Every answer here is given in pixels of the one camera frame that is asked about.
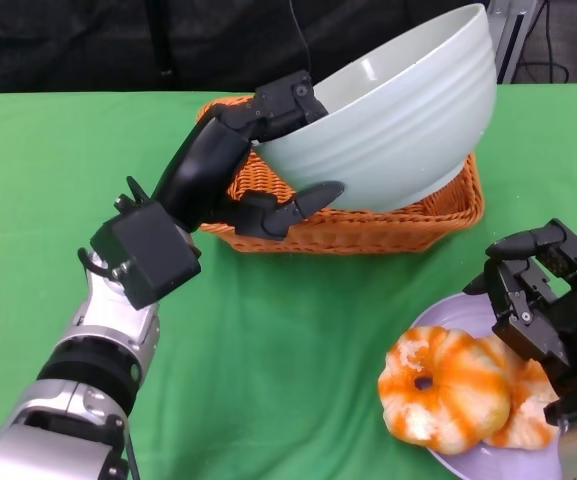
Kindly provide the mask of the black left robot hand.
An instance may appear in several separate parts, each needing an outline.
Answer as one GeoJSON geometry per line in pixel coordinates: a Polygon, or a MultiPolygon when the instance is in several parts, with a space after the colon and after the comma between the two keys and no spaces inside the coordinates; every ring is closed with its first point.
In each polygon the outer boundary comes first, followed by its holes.
{"type": "Polygon", "coordinates": [[[227,190],[253,143],[283,137],[326,115],[304,70],[257,88],[242,103],[215,104],[175,153],[152,198],[188,233],[203,224],[227,224],[241,236],[280,241],[291,226],[336,200],[344,184],[320,182],[283,203],[273,194],[252,190],[234,200],[227,190]]]}

